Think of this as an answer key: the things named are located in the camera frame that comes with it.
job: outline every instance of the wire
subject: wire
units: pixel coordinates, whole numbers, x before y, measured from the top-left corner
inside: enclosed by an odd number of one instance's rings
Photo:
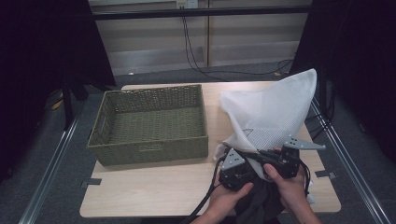
[[[209,199],[210,195],[212,194],[212,192],[221,184],[218,184],[215,186],[215,181],[216,181],[216,176],[218,173],[218,168],[220,165],[221,161],[224,161],[226,158],[226,156],[221,157],[220,159],[218,159],[218,161],[216,162],[216,166],[215,166],[215,171],[213,173],[213,177],[212,177],[212,181],[210,183],[210,187],[209,190],[206,193],[206,196],[201,200],[201,202],[198,204],[198,206],[194,209],[194,211],[188,216],[186,217],[182,222],[180,222],[180,224],[188,224],[191,223],[196,215],[198,214],[198,212],[202,209],[202,207],[205,205],[206,201]]]
[[[324,113],[319,113],[315,116],[312,116],[310,118],[305,119],[305,121],[309,121],[311,119],[315,119],[318,117],[323,117],[327,115],[327,120],[325,121],[325,123],[322,125],[320,124],[317,128],[310,130],[309,132],[312,133],[318,129],[320,129],[313,137],[312,140],[315,140],[323,131],[327,130],[329,127],[329,124],[332,123],[332,119],[334,117],[334,112],[335,112],[335,95],[338,91],[335,89],[334,86],[332,86],[332,96],[330,97],[330,101],[329,101],[329,105],[326,108],[326,111]]]
[[[222,78],[219,78],[219,77],[212,77],[212,76],[208,75],[206,72],[202,71],[201,68],[198,66],[198,64],[197,64],[197,62],[195,60],[195,56],[194,56],[194,54],[192,52],[192,47],[191,47],[191,42],[190,42],[190,35],[189,35],[189,28],[187,27],[186,18],[182,17],[182,20],[183,20],[183,27],[184,27],[184,40],[185,40],[185,47],[186,47],[185,49],[186,49],[187,61],[189,62],[189,65],[192,68],[192,70],[194,70],[196,72],[199,72],[199,73],[205,75],[206,77],[211,77],[211,78],[214,78],[214,79],[218,79],[220,81],[228,82],[228,80],[226,80],[226,79],[222,79]],[[196,68],[194,66],[192,66],[192,64],[190,62],[188,46],[190,47],[191,57],[192,57],[192,59],[194,61],[194,64],[195,64]]]
[[[302,161],[300,160],[300,164],[303,166],[304,168],[304,174],[305,174],[305,186],[304,186],[304,191],[305,191],[305,197],[309,194],[309,184],[311,182],[311,172],[309,171],[308,166]]]
[[[198,66],[198,64],[197,64],[197,62],[195,60],[194,54],[192,52],[190,35],[189,35],[189,27],[187,26],[186,18],[182,17],[182,20],[183,20],[183,27],[184,27],[184,37],[185,37],[185,47],[186,47],[185,49],[186,49],[187,61],[188,61],[189,65],[190,65],[190,67],[194,71],[199,72],[199,73],[205,75],[206,77],[211,77],[211,78],[214,78],[214,79],[218,79],[218,80],[221,80],[221,81],[228,82],[229,80],[226,80],[226,79],[223,79],[223,78],[220,78],[220,77],[212,77],[209,74],[210,73],[231,73],[231,74],[244,74],[244,75],[253,75],[253,76],[271,75],[271,74],[273,74],[275,72],[280,72],[282,74],[282,68],[286,67],[291,62],[293,62],[293,59],[287,59],[287,60],[280,61],[277,64],[277,69],[276,70],[270,71],[270,72],[265,72],[265,73],[249,73],[249,72],[242,72],[242,71],[220,71],[220,70],[218,70],[218,71],[203,71]],[[188,48],[190,48],[191,57],[192,57],[192,60],[194,62],[195,67],[191,64]]]

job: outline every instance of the person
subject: person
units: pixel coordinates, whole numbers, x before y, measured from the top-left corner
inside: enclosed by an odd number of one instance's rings
[[[265,173],[274,180],[281,195],[283,206],[294,216],[298,223],[319,224],[321,221],[313,212],[304,192],[304,171],[300,166],[296,177],[284,179],[271,164],[264,164]],[[215,186],[219,184],[219,175]],[[239,199],[248,195],[253,188],[252,183],[247,183],[237,192],[230,191],[223,186],[218,186],[210,196],[209,206],[204,213],[196,218],[193,224],[220,223],[233,210]]]

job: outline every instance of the wall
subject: wall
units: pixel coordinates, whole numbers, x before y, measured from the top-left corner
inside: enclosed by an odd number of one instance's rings
[[[174,9],[176,1],[98,5],[92,11]],[[199,7],[309,5],[310,0],[199,1]],[[187,18],[189,37],[200,66],[274,62],[294,57],[306,14]],[[181,18],[98,21],[115,75],[189,67]]]

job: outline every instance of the green wicker basket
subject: green wicker basket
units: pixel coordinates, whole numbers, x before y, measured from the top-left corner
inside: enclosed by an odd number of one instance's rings
[[[201,85],[105,92],[88,148],[104,166],[207,157]]]

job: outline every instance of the power outlet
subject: power outlet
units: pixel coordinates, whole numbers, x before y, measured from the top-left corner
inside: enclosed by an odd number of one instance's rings
[[[187,0],[187,8],[198,8],[198,0]]]
[[[176,8],[177,9],[187,8],[187,0],[176,0]]]

